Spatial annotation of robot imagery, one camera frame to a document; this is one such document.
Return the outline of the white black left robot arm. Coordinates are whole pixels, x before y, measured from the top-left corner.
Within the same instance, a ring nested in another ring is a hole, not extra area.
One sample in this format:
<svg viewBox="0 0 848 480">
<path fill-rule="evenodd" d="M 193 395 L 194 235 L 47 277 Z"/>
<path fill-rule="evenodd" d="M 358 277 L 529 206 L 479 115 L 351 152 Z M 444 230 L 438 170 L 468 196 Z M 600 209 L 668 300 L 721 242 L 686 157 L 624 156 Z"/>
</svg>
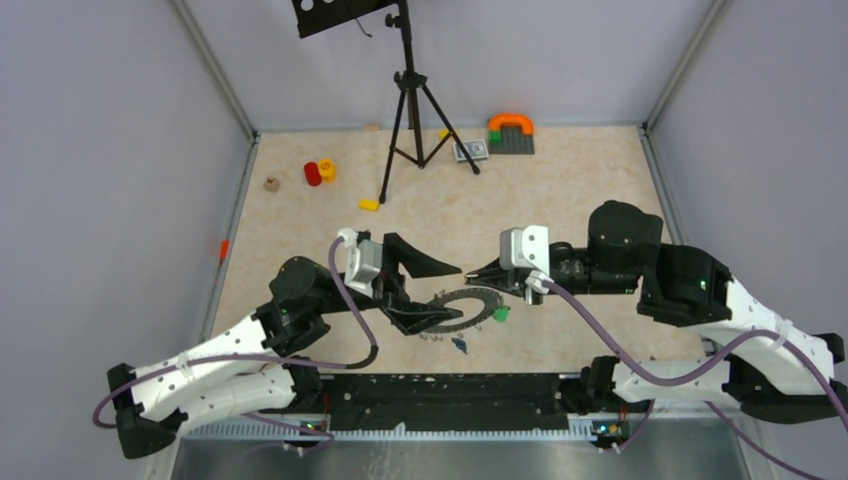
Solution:
<svg viewBox="0 0 848 480">
<path fill-rule="evenodd" d="M 404 335 L 414 335 L 460 313 L 413 300 L 408 278 L 459 273 L 395 233 L 374 241 L 366 231 L 338 232 L 325 263 L 303 256 L 283 263 L 270 281 L 270 299 L 234 326 L 168 359 L 108 371 L 110 428 L 127 459 L 158 453 L 191 430 L 261 410 L 308 413 L 319 404 L 322 363 L 303 351 L 326 335 L 328 314 L 348 312 L 368 342 L 366 356 L 348 371 L 373 364 L 379 353 L 364 312 L 376 309 Z"/>
</svg>

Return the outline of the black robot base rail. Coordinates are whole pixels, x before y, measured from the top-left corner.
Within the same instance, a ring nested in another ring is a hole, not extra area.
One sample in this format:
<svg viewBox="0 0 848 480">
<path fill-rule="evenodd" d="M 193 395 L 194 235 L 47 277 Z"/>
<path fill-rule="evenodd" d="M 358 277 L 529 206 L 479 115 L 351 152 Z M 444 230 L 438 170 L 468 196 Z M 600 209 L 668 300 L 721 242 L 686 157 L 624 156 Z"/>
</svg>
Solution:
<svg viewBox="0 0 848 480">
<path fill-rule="evenodd" d="M 590 368 L 578 374 L 334 374 L 294 370 L 295 398 L 281 415 L 315 414 L 334 432 L 373 433 L 404 426 L 412 433 L 471 435 L 552 432 L 579 418 L 610 415 L 625 423 L 648 411 L 647 400 L 627 402 L 603 386 Z"/>
</svg>

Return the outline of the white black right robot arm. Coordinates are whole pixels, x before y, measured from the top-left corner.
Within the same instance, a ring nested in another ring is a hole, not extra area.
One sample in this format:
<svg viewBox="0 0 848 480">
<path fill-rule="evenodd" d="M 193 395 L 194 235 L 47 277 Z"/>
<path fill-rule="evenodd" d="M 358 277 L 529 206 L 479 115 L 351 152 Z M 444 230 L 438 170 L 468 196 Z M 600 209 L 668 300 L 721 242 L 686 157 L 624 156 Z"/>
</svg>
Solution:
<svg viewBox="0 0 848 480">
<path fill-rule="evenodd" d="M 588 219 L 583 248 L 551 242 L 544 226 L 500 236 L 499 256 L 466 275 L 539 305 L 558 295 L 609 347 L 580 374 L 582 401 L 600 412 L 649 400 L 703 401 L 776 424 L 847 416 L 847 388 L 834 375 L 843 339 L 809 334 L 754 298 L 706 251 L 662 239 L 663 222 L 609 200 Z M 580 304 L 583 295 L 637 294 L 637 312 L 691 331 L 716 352 L 695 361 L 638 361 Z"/>
</svg>

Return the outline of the blue plastic key tag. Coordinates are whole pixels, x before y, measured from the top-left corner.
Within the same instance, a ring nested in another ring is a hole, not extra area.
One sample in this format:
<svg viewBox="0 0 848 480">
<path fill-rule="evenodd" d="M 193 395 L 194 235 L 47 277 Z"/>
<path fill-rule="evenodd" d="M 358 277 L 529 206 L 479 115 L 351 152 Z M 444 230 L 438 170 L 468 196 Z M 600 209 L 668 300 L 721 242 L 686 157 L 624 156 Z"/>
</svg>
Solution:
<svg viewBox="0 0 848 480">
<path fill-rule="evenodd" d="M 456 348 L 457 348 L 460 352 L 462 352 L 464 355 L 467 355 L 467 354 L 468 354 L 468 347 L 467 347 L 467 343 L 466 343 L 463 339 L 461 339 L 461 338 L 452 338 L 452 339 L 451 339 L 451 342 L 452 342 L 452 343 L 453 343 L 453 345 L 454 345 L 454 346 L 455 346 L 455 347 L 456 347 Z"/>
</svg>

